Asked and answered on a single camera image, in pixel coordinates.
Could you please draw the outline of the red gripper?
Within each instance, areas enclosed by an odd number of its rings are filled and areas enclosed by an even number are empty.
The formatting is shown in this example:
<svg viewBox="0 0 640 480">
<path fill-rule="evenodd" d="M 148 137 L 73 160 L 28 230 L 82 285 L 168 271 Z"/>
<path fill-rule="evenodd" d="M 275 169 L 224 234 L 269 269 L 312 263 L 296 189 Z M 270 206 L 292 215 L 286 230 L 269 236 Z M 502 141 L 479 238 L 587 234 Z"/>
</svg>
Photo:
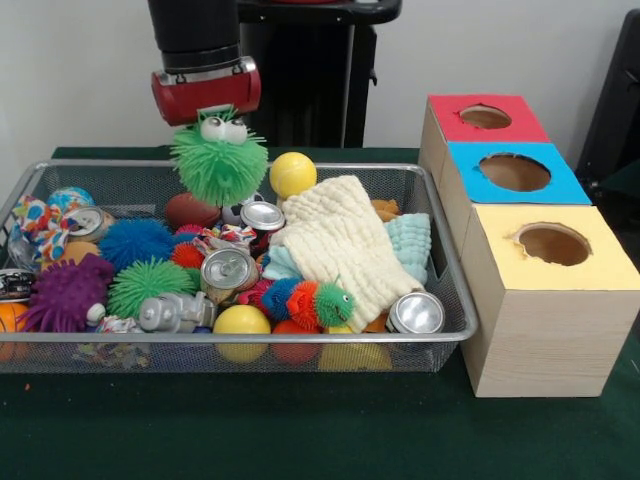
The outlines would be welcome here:
<svg viewBox="0 0 640 480">
<path fill-rule="evenodd" d="M 151 90 L 162 119 L 172 127 L 194 123 L 200 114 L 233 108 L 255 111 L 260 103 L 261 79 L 254 59 L 240 57 L 223 68 L 151 75 Z"/>
</svg>

